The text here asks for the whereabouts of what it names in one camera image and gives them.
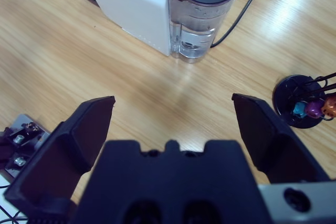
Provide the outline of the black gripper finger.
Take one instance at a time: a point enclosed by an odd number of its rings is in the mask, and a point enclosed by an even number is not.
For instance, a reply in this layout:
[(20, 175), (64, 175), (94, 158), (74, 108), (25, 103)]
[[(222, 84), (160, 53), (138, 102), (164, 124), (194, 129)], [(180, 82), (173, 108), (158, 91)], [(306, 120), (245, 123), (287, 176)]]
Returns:
[(328, 174), (294, 131), (257, 97), (232, 95), (241, 138), (254, 166), (269, 182), (328, 182)]
[(71, 199), (107, 139), (113, 96), (83, 102), (61, 122), (4, 192), (28, 223), (68, 223), (77, 205)]

